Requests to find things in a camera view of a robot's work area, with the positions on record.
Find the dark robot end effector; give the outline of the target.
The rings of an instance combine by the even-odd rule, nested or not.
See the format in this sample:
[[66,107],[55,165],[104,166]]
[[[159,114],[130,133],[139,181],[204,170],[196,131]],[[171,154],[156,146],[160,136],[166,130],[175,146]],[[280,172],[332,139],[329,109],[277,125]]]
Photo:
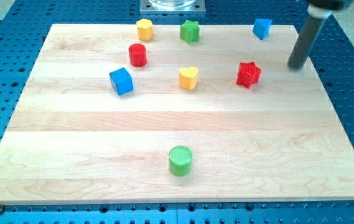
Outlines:
[[310,5],[332,11],[342,11],[348,8],[352,0],[307,0]]

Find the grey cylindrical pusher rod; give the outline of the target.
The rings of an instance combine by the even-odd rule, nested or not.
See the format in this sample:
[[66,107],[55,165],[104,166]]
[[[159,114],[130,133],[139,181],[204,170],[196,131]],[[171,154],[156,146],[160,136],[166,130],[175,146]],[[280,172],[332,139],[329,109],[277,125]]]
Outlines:
[[301,70],[307,61],[312,47],[332,10],[325,5],[309,5],[307,18],[292,49],[287,66],[291,70]]

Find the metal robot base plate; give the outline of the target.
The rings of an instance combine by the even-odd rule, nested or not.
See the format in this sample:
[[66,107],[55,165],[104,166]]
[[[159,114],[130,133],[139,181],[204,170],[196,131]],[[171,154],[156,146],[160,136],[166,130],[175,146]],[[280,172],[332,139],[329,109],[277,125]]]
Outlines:
[[206,12],[205,0],[139,0],[142,14],[178,14]]

